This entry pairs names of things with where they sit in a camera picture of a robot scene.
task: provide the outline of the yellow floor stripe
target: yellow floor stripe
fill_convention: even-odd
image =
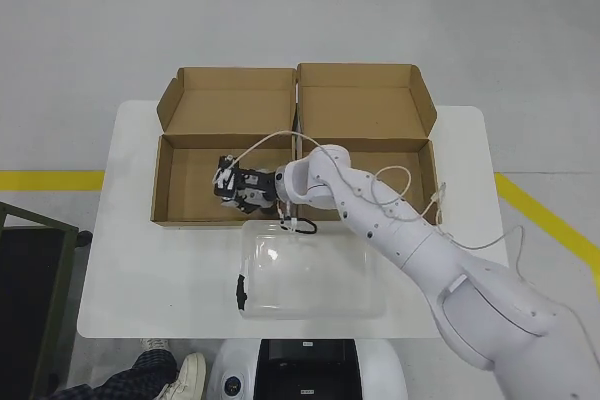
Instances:
[[[496,174],[496,187],[500,197],[589,266],[600,299],[600,249],[504,175]]]
[[[104,171],[0,171],[0,190],[102,189]]]

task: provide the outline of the white table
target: white table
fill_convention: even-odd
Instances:
[[[78,332],[88,338],[438,337],[415,284],[385,260],[386,313],[377,319],[248,320],[236,307],[239,228],[163,228],[149,221],[156,102],[128,101],[111,139]],[[438,107],[431,133],[444,228],[469,245],[502,234],[482,113]],[[504,242],[477,252],[508,265]]]

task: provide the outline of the box lid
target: box lid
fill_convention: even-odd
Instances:
[[[269,134],[291,129],[293,68],[180,68],[158,103],[167,135]]]
[[[299,117],[319,138],[426,139],[436,109],[409,64],[300,64]]]

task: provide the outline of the clear plastic container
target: clear plastic container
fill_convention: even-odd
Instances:
[[[376,278],[380,254],[341,222],[318,233],[282,230],[279,223],[242,227],[245,318],[374,318],[384,312]]]

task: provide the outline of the cardboard box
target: cardboard box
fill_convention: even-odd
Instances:
[[[411,171],[406,200],[422,212],[437,190],[433,145],[428,139],[437,113],[420,70],[397,64],[298,65],[298,116],[302,132],[320,144],[337,144],[351,154],[352,167],[377,172],[389,165]],[[302,156],[314,145],[303,141]],[[404,171],[380,179],[398,193]],[[435,224],[437,208],[426,219]],[[337,220],[335,211],[302,206],[311,220]]]
[[[211,179],[221,155],[237,156],[272,132],[291,130],[295,110],[292,68],[180,68],[157,108],[164,134],[151,220],[181,226],[277,218],[221,206]],[[240,166],[275,171],[293,160],[293,142],[291,136],[272,138]]]

